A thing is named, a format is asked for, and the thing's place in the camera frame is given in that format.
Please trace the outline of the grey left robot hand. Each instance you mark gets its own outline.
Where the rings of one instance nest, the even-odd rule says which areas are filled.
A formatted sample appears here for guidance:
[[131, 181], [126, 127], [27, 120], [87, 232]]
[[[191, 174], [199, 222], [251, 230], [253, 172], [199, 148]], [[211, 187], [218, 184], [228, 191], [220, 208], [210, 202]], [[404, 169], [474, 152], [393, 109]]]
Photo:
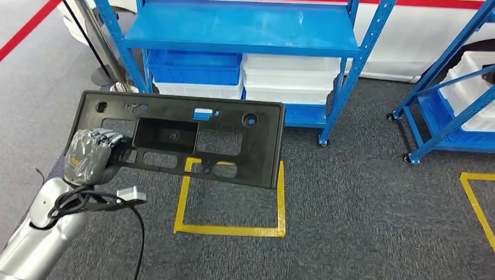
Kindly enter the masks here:
[[127, 138], [112, 129], [77, 130], [65, 154], [64, 180], [76, 186], [110, 182], [120, 170], [110, 161], [130, 156], [126, 144]]

